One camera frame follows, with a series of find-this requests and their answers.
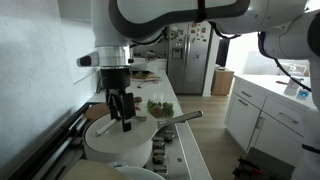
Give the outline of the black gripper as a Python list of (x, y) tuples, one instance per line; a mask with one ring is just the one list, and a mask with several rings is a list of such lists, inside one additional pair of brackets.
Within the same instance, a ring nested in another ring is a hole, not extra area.
[[(130, 86), (130, 72), (128, 68), (101, 69), (102, 88), (106, 92), (107, 106), (109, 107), (111, 118), (120, 119), (118, 110), (119, 96), (116, 91), (124, 92)], [(127, 93), (121, 96), (122, 99), (122, 129), (124, 132), (131, 130), (129, 119), (135, 116), (134, 96)]]

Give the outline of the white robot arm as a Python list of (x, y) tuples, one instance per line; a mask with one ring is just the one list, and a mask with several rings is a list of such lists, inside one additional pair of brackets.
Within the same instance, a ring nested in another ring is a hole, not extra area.
[(310, 63), (309, 91), (314, 107), (303, 116), (302, 153), (292, 180), (320, 180), (320, 18), (306, 9), (308, 0), (91, 0), (91, 24), (96, 50), (77, 60), (81, 67), (100, 68), (107, 104), (123, 129), (134, 115), (129, 86), (130, 43), (153, 44), (162, 29), (175, 23), (209, 22), (235, 38), (258, 34), (262, 55), (273, 60), (296, 59)]

